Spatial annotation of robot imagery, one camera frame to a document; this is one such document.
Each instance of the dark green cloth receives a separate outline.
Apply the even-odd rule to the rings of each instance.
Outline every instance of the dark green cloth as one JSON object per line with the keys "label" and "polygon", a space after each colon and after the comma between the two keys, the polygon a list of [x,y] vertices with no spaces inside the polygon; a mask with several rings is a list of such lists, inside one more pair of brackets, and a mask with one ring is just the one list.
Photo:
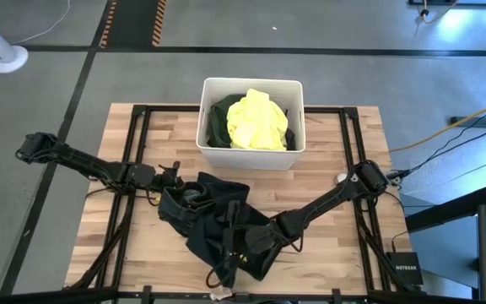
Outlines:
{"label": "dark green cloth", "polygon": [[287,128],[286,134],[284,135],[284,137],[286,138],[286,150],[295,151],[295,134],[294,134],[294,131]]}
{"label": "dark green cloth", "polygon": [[209,110],[209,124],[206,134],[208,136],[208,146],[212,148],[230,148],[232,139],[228,134],[228,109],[241,98],[242,94],[228,95],[221,101],[211,106]]}

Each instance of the white bin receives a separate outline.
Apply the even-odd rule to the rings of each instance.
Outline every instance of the white bin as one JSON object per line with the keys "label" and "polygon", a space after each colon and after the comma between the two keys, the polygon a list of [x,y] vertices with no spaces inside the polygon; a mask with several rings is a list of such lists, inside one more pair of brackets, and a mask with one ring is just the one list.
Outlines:
{"label": "white bin", "polygon": [[[295,136],[295,151],[223,149],[208,146],[206,130],[211,106],[227,95],[245,95],[248,89],[268,93],[271,101],[277,103],[283,111],[288,110],[289,128]],[[305,150],[305,111],[301,83],[293,80],[274,79],[206,79],[203,83],[196,143],[211,166],[288,170]]]}

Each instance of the butcher block tabletop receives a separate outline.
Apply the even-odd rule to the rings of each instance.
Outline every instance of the butcher block tabletop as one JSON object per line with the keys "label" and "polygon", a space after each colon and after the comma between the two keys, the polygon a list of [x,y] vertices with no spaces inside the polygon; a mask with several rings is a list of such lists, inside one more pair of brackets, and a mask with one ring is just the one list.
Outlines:
{"label": "butcher block tabletop", "polygon": [[[111,105],[98,157],[121,161],[133,106]],[[358,112],[367,159],[374,160],[383,171],[389,170],[391,159],[378,107],[359,106]],[[131,160],[137,150],[141,119],[137,123]],[[337,174],[347,171],[338,114],[305,114],[306,150],[288,171],[211,167],[196,145],[197,125],[198,112],[152,112],[143,163],[162,172],[159,164],[171,166],[178,160],[184,181],[195,181],[198,172],[205,171],[221,179],[245,183],[251,187],[248,203],[267,216],[304,206],[335,187]],[[348,129],[357,163],[357,147],[349,121]],[[91,182],[89,190],[101,188],[99,182]],[[387,191],[398,196],[393,187]],[[113,197],[114,193],[100,192],[85,200],[66,285],[76,282],[102,250]],[[125,200],[124,197],[121,201],[120,219]],[[391,251],[392,238],[407,230],[402,206],[393,197],[382,195],[376,212],[384,251]],[[120,291],[141,291],[145,285],[151,285],[156,292],[208,293],[205,279],[211,267],[190,253],[185,241],[186,238],[159,219],[157,208],[147,199],[137,198]],[[411,251],[408,234],[397,237],[395,246],[398,251]],[[116,250],[108,264],[105,285],[111,283]],[[369,252],[375,288],[380,289],[378,262],[370,249]],[[342,295],[367,293],[351,202],[311,222],[305,231],[303,252],[285,247],[263,281],[238,270],[234,290],[254,294],[330,295],[334,288],[340,289]]]}

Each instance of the metal table frame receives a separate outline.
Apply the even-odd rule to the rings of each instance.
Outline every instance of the metal table frame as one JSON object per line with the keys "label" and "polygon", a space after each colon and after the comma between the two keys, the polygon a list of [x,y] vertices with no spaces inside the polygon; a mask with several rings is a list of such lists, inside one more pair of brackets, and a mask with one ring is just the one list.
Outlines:
{"label": "metal table frame", "polygon": [[[135,105],[132,109],[132,117],[129,124],[127,139],[125,143],[125,149],[122,156],[122,161],[129,161],[131,154],[131,147],[136,132],[136,126],[138,119],[143,116],[143,123],[141,127],[140,137],[138,139],[138,150],[135,157],[135,162],[140,163],[143,159],[143,152],[145,149],[145,142],[149,129],[149,121],[151,115],[155,111],[199,111],[199,106],[146,106]],[[365,147],[363,144],[363,137],[361,134],[361,128],[359,125],[358,110],[356,107],[306,107],[306,113],[331,113],[339,115],[339,121],[341,125],[341,133],[343,135],[344,152],[346,156],[346,162],[349,169],[354,165],[354,158],[352,156],[352,149],[350,145],[350,137],[348,134],[348,119],[350,119],[354,126],[355,142],[358,148],[359,161],[365,160]],[[112,303],[117,303],[118,299],[132,298],[141,299],[143,304],[152,304],[154,300],[166,299],[166,300],[208,300],[208,293],[183,293],[183,292],[156,292],[152,291],[152,286],[145,285],[143,290],[128,292],[119,291],[119,285],[121,283],[123,262],[125,257],[125,251],[127,249],[128,234],[130,231],[130,222],[132,218],[132,211],[134,207],[135,193],[131,193],[128,196],[127,206],[125,207],[123,218],[118,226],[116,226],[116,219],[121,206],[122,196],[121,194],[115,194],[111,213],[109,217],[108,226],[105,234],[105,246],[103,251],[99,254],[97,259],[101,259],[102,263],[97,269],[89,269],[86,274],[96,275],[97,280],[93,288],[88,286],[80,286],[73,288],[63,288],[62,290],[30,293],[23,295],[11,295],[0,296],[0,304],[3,303],[51,303],[51,304],[63,304],[63,303],[90,303],[112,300]],[[359,225],[360,219],[363,219],[361,208],[361,200],[354,201],[354,213],[356,219],[356,225]],[[380,248],[382,248],[380,227],[376,215],[375,206],[369,204],[369,216],[371,229],[374,238],[378,241]],[[367,289],[367,295],[360,296],[343,296],[339,289],[332,286],[331,295],[300,295],[300,294],[250,294],[250,293],[235,293],[231,298],[226,299],[234,302],[250,302],[250,301],[327,301],[328,303],[342,304],[343,301],[356,301],[374,303],[389,303],[389,304],[405,304],[405,303],[470,303],[470,300],[456,299],[441,296],[425,296],[414,293],[405,292],[392,292],[389,279],[387,278],[386,271],[380,266],[381,283],[385,290],[376,290],[374,287],[372,271],[370,269],[370,256],[365,240],[360,234],[359,236],[359,248],[361,252],[361,260],[364,272],[364,282]],[[114,264],[114,274],[112,283],[110,286],[105,286],[105,274],[108,264],[107,257],[115,247],[115,243],[119,242],[119,248],[116,255],[116,262]]]}

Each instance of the concrete floor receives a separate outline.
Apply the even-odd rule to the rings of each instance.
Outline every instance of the concrete floor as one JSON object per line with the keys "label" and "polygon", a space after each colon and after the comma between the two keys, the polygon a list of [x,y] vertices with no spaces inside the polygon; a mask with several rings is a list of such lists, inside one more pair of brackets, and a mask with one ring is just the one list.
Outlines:
{"label": "concrete floor", "polygon": [[[170,0],[161,45],[486,50],[486,9],[456,8],[436,24],[421,24],[416,34],[417,10],[398,0],[251,3]],[[72,5],[51,33],[28,44],[89,45],[105,0],[73,0]],[[21,40],[45,30],[65,9],[64,0],[0,0],[0,32],[10,41]],[[432,8],[436,13],[441,9]],[[218,23],[211,23],[213,18]],[[25,134],[58,130],[84,58],[83,52],[32,52],[24,69],[0,75],[0,283],[42,170],[20,163],[13,153]],[[486,57],[101,53],[67,142],[96,154],[110,103],[199,102],[207,77],[296,79],[303,84],[307,105],[377,105],[392,148],[432,134],[446,126],[447,117],[486,106]],[[393,154],[394,167],[417,165],[456,132]],[[469,130],[463,138],[481,132]],[[14,292],[61,288],[88,184],[58,167]],[[484,185],[486,137],[407,178],[403,202],[440,204]],[[466,232],[452,224],[440,229],[448,236],[475,236],[475,229]],[[425,258],[425,248],[442,246],[439,236],[444,235],[435,230],[413,235],[424,268],[426,264],[427,270],[450,277],[472,275],[463,273],[460,263],[444,271],[443,264]],[[473,254],[467,246],[451,250],[452,256]]]}

